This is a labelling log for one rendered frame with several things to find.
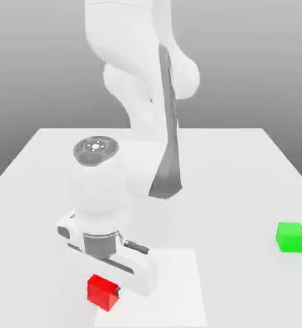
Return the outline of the small green cube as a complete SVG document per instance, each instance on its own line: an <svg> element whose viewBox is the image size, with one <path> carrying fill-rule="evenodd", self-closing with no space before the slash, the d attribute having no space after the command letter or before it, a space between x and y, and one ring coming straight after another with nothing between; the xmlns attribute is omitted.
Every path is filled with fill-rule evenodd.
<svg viewBox="0 0 302 328"><path fill-rule="evenodd" d="M302 253L302 225L299 222L279 222L276 242L282 252Z"/></svg>

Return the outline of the small red cube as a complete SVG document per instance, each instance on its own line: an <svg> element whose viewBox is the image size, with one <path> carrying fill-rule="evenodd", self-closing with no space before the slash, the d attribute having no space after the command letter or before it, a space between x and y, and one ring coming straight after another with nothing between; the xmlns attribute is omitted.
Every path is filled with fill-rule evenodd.
<svg viewBox="0 0 302 328"><path fill-rule="evenodd" d="M109 312L119 299L119 285L99 276L92 275L87 282L87 299Z"/></svg>

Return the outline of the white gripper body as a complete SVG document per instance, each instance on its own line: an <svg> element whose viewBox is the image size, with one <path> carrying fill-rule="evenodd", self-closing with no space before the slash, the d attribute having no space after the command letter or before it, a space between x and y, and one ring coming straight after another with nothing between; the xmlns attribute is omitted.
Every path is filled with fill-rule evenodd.
<svg viewBox="0 0 302 328"><path fill-rule="evenodd" d="M96 259L68 243L65 255L85 274L99 275L139 295L148 296L157 286L157 261L151 253L143 254L119 243L109 258Z"/></svg>

